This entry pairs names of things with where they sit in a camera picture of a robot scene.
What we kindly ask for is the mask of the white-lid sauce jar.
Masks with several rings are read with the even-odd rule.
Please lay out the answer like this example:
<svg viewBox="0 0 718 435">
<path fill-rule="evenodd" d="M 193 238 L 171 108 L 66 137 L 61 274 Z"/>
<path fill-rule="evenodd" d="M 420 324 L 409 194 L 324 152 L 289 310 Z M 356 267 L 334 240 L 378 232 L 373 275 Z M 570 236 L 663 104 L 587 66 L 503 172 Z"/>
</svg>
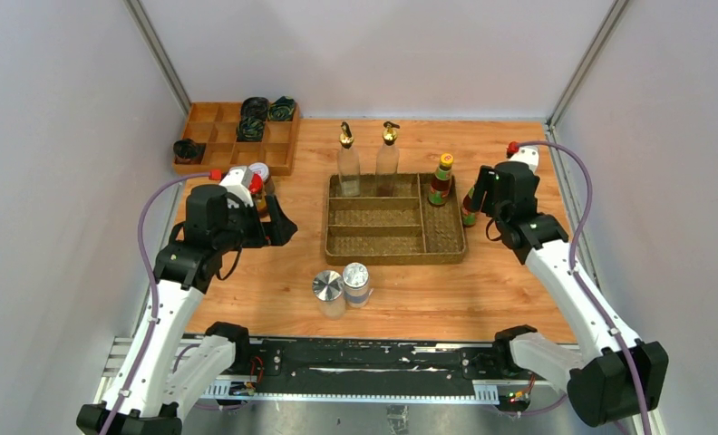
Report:
<svg viewBox="0 0 718 435">
<path fill-rule="evenodd" d="M 276 194 L 276 185 L 272 178 L 269 166 L 263 162 L 254 162 L 248 167 L 255 174 L 258 174 L 258 176 L 263 180 L 266 193 L 274 196 Z"/>
</svg>

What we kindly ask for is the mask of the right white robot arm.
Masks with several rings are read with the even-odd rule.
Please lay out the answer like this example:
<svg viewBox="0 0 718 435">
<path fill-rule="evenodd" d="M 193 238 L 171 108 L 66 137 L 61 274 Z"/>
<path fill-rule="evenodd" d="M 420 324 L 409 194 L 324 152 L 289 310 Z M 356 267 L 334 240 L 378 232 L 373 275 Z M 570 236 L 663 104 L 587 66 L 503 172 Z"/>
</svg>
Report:
<svg viewBox="0 0 718 435">
<path fill-rule="evenodd" d="M 649 414 L 659 404 L 669 358 L 659 342 L 647 343 L 629 327 L 571 251 L 558 220 L 538 210 L 539 176 L 519 161 L 483 166 L 472 205 L 490 218 L 509 248 L 554 299 L 578 349 L 551 342 L 522 325 L 501 331 L 492 365 L 504 378 L 534 372 L 565 393 L 590 427 Z"/>
</svg>

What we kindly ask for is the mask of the brownish glass oil bottle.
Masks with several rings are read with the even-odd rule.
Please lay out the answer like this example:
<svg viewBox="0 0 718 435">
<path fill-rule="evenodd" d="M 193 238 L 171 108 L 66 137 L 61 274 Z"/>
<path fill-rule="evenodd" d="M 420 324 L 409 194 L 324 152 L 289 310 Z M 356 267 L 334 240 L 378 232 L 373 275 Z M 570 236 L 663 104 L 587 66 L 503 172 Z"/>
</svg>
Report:
<svg viewBox="0 0 718 435">
<path fill-rule="evenodd" d="M 391 197 L 399 164 L 399 150 L 396 146 L 400 126 L 392 121 L 383 124 L 383 145 L 376 157 L 376 193 L 379 197 Z"/>
</svg>

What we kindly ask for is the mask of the clear oil bottle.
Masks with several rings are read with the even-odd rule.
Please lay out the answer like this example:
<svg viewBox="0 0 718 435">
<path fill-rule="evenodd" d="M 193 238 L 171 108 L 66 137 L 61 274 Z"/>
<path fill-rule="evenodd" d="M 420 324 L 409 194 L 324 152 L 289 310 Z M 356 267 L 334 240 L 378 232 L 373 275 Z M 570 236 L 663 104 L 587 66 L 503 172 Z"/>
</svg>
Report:
<svg viewBox="0 0 718 435">
<path fill-rule="evenodd" d="M 347 121 L 341 123 L 337 165 L 340 189 L 343 197 L 358 197 L 361 193 L 361 167 L 358 152 L 354 148 L 354 135 Z"/>
</svg>

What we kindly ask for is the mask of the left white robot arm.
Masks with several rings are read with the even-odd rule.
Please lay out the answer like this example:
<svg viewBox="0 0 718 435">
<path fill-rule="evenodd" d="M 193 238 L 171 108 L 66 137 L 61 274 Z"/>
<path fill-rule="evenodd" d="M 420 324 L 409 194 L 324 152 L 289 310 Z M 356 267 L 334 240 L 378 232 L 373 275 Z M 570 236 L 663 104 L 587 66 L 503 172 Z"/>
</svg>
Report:
<svg viewBox="0 0 718 435">
<path fill-rule="evenodd" d="M 225 254 L 281 247 L 297 231 L 275 196 L 268 219 L 254 201 L 220 185 L 199 185 L 186 201 L 154 263 L 145 264 L 150 297 L 141 324 L 111 388 L 76 418 L 84 434 L 180 434 L 200 395 L 223 371 L 245 372 L 252 363 L 247 328 L 216 322 L 186 362 L 176 363 L 185 328 L 213 279 L 221 280 Z"/>
</svg>

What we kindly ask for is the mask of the woven wicker divided tray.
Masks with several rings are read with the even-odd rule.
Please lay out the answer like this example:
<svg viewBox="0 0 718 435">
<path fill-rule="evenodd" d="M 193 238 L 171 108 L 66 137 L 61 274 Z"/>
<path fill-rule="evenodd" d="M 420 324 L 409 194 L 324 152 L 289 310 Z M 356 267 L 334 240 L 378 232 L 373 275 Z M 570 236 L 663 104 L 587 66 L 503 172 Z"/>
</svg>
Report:
<svg viewBox="0 0 718 435">
<path fill-rule="evenodd" d="M 376 195 L 375 175 L 363 174 L 360 195 L 342 195 L 329 178 L 325 203 L 326 263 L 346 266 L 448 265 L 463 261 L 468 242 L 461 224 L 458 180 L 442 206 L 428 201 L 432 174 L 400 173 L 390 197 Z"/>
</svg>

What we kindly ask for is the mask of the yellow-cap sauce bottle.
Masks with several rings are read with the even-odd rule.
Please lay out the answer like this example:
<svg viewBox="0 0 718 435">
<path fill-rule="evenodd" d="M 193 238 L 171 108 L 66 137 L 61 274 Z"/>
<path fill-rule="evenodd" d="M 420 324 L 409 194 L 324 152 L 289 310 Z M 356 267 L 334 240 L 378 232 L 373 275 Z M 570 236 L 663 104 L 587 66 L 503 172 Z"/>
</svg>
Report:
<svg viewBox="0 0 718 435">
<path fill-rule="evenodd" d="M 441 207 L 451 192 L 451 169 L 454 157 L 450 153 L 440 156 L 437 169 L 433 172 L 427 199 L 432 206 Z"/>
<path fill-rule="evenodd" d="M 471 207 L 473 193 L 474 187 L 471 187 L 461 201 L 461 223 L 464 227 L 473 227 L 478 220 L 478 212 Z"/>
</svg>

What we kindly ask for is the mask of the red-lid sauce jar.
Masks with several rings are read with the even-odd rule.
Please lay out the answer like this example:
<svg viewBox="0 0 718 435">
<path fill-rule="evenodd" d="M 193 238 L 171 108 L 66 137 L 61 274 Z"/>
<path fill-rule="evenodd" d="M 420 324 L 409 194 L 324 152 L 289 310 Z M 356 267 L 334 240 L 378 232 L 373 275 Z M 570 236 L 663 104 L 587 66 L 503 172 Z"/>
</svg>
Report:
<svg viewBox="0 0 718 435">
<path fill-rule="evenodd" d="M 255 202 L 258 215 L 262 218 L 266 217 L 268 215 L 268 207 L 265 184 L 263 179 L 257 173 L 253 174 L 248 189 Z"/>
</svg>

